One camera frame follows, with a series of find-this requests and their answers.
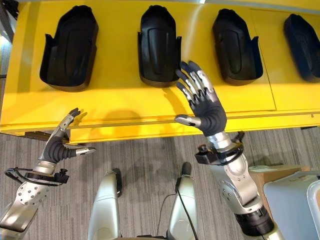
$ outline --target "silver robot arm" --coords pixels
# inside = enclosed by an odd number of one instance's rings
[[[0,240],[22,239],[43,201],[48,197],[51,187],[67,182],[67,170],[55,173],[58,162],[78,155],[95,151],[93,147],[69,149],[63,145],[66,129],[79,115],[78,108],[73,109],[57,126],[45,144],[41,156],[33,169],[9,168],[5,174],[21,183],[14,202],[7,205],[0,215]],[[23,176],[20,171],[27,171]]]
[[[270,218],[248,172],[243,144],[231,140],[225,127],[227,117],[206,74],[194,62],[181,62],[176,74],[185,84],[177,83],[194,116],[177,115],[175,121],[200,129],[208,140],[195,158],[209,165],[219,184],[219,192],[234,213],[246,240],[284,240],[278,226]]]

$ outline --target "gray carpet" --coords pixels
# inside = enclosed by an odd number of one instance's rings
[[[1,74],[6,73],[8,59],[2,55]],[[96,153],[58,165],[58,169],[68,169],[69,181],[51,190],[25,239],[87,239],[97,189],[105,172],[112,168],[119,168],[123,176],[119,199],[122,235],[154,235],[162,200],[174,192],[181,166],[188,161],[196,183],[199,239],[242,240],[233,214],[218,194],[214,176],[193,157],[197,146],[204,142],[205,138],[199,135],[90,144]],[[253,131],[246,134],[243,142],[250,165],[282,163],[320,168],[319,128]],[[3,171],[16,166],[32,168],[44,145],[42,141],[0,134],[0,209],[14,200],[18,188]],[[161,235],[166,233],[173,201],[174,197],[169,197],[165,202]]]

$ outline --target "yellow table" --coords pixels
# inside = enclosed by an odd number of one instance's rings
[[[99,25],[91,81],[83,92],[59,91],[39,77],[45,34],[53,36],[60,17],[83,4],[92,8]],[[137,32],[142,14],[155,4],[165,6],[176,21],[182,59],[199,63],[210,77],[227,112],[227,131],[320,124],[320,83],[299,77],[283,35],[289,12],[210,3],[72,0],[21,4],[0,130],[50,130],[79,107],[84,114],[70,126],[72,143],[199,134],[173,123],[175,115],[192,113],[176,87],[154,88],[140,80]],[[234,9],[250,36],[259,36],[264,74],[251,84],[231,86],[221,78],[212,25],[222,8]],[[320,36],[320,15],[302,16]]]

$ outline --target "white container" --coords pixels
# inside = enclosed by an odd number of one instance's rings
[[[299,171],[264,185],[272,217],[286,240],[320,239],[319,175]]]

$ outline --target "black plastic tray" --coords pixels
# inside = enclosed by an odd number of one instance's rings
[[[221,9],[212,30],[223,80],[245,85],[263,75],[258,37],[250,39],[246,22],[234,10]]]
[[[284,22],[284,34],[301,77],[320,82],[320,42],[313,27],[300,15],[291,14]]]
[[[54,38],[45,35],[40,78],[50,86],[79,92],[90,82],[98,24],[90,7],[75,6],[58,23]]]
[[[140,78],[154,87],[173,85],[181,61],[181,40],[176,38],[176,22],[168,10],[153,5],[141,17],[138,32]]]

